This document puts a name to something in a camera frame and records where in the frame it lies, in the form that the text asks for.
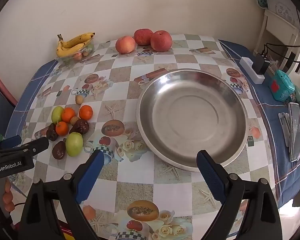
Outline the person's hand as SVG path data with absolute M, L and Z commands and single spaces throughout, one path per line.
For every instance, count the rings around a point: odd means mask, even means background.
M 13 203 L 13 194 L 11 192 L 11 183 L 8 178 L 6 178 L 5 181 L 5 192 L 3 194 L 2 200 L 7 212 L 12 212 L 15 209 L 15 205 Z

